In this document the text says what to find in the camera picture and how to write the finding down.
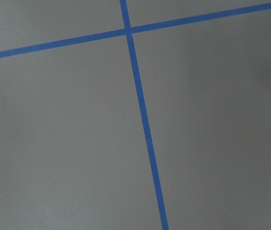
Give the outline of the blue tape grid lines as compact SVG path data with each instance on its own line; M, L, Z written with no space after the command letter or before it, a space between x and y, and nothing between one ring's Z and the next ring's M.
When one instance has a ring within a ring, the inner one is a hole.
M0 1L0 230L271 230L271 0Z

